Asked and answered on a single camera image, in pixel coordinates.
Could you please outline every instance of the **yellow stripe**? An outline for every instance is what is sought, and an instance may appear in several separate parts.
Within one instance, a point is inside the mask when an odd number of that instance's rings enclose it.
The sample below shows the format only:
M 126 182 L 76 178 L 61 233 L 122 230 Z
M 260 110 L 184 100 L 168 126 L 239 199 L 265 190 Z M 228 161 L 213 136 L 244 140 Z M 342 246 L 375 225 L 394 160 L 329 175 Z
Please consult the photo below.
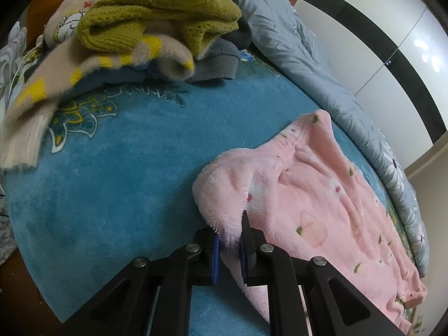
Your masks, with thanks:
M 72 76 L 70 77 L 70 83 L 74 86 L 81 80 L 81 78 L 82 78 L 82 71 L 81 69 L 76 68 Z
M 45 82 L 43 78 L 40 78 L 24 90 L 15 100 L 16 105 L 18 106 L 27 96 L 31 97 L 33 103 L 38 103 L 46 99 Z
M 120 64 L 124 66 L 132 65 L 132 53 L 124 53 L 120 55 Z
M 149 49 L 149 59 L 157 58 L 162 53 L 162 41 L 154 35 L 145 35 L 142 39 Z
M 113 62 L 112 59 L 110 59 L 110 57 L 99 56 L 99 65 L 102 68 L 112 68 Z
M 183 66 L 187 68 L 189 71 L 192 71 L 194 68 L 193 57 L 190 57 L 190 59 L 184 62 Z

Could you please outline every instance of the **floor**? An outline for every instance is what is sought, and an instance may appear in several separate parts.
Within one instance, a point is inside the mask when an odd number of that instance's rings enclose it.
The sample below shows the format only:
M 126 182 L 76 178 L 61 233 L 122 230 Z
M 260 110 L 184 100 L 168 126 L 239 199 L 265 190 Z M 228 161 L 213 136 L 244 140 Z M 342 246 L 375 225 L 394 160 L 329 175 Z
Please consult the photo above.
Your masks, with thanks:
M 60 325 L 18 250 L 0 266 L 0 324 L 2 336 L 50 336 Z

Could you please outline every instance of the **white flower print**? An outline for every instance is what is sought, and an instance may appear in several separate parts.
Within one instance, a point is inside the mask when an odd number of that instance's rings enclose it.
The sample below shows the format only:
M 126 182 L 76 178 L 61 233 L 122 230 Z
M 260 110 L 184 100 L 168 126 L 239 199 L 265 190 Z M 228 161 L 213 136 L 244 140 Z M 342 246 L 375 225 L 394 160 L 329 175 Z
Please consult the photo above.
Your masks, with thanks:
M 386 183 L 387 188 L 393 189 L 393 194 L 398 194 L 399 192 L 403 192 L 405 190 L 405 184 L 403 183 L 403 172 L 399 167 L 398 162 L 395 159 L 395 155 L 392 153 L 392 150 L 388 143 L 383 142 L 382 146 L 385 151 L 383 152 L 383 156 L 390 162 L 389 166 L 386 169 L 385 176 L 392 175 L 391 180 Z
M 425 233 L 423 232 L 423 225 L 420 224 L 418 226 L 418 236 L 417 239 L 422 243 L 422 245 L 425 245 Z
M 418 208 L 414 207 L 409 211 L 409 218 L 412 222 L 416 221 L 416 217 L 418 216 Z
M 412 197 L 414 198 L 414 201 L 417 202 L 417 194 L 415 193 L 415 189 L 413 186 L 411 186 L 412 189 Z

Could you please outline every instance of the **pink fleece garment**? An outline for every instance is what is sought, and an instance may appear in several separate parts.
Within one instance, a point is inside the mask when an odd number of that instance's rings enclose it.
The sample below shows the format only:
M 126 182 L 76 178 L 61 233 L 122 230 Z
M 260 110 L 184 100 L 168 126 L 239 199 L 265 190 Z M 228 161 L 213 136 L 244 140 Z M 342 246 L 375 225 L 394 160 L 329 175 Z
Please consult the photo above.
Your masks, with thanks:
M 291 256 L 323 256 L 402 332 L 404 307 L 427 293 L 398 232 L 372 188 L 342 153 L 330 115 L 300 116 L 256 149 L 233 149 L 193 184 L 205 221 L 219 234 L 221 257 L 257 311 L 269 320 L 266 287 L 243 285 L 238 257 L 241 214 Z

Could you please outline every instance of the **metal screw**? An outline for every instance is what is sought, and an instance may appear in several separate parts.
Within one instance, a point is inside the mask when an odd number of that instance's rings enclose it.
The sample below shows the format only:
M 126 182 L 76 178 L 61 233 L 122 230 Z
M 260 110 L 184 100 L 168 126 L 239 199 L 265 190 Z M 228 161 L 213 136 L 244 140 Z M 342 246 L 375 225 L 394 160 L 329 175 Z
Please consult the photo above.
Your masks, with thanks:
M 146 259 L 144 256 L 139 256 L 132 261 L 132 265 L 134 265 L 136 268 L 143 268 L 145 265 L 147 265 L 147 263 L 148 259 Z
M 199 251 L 201 247 L 198 244 L 195 244 L 194 242 L 192 244 L 188 244 L 185 249 L 189 252 L 189 253 L 195 253 L 197 251 Z
M 326 264 L 326 259 L 323 256 L 316 256 L 313 258 L 313 263 L 318 267 L 323 267 Z
M 260 250 L 264 253 L 272 253 L 274 251 L 274 246 L 271 244 L 263 244 L 260 246 Z

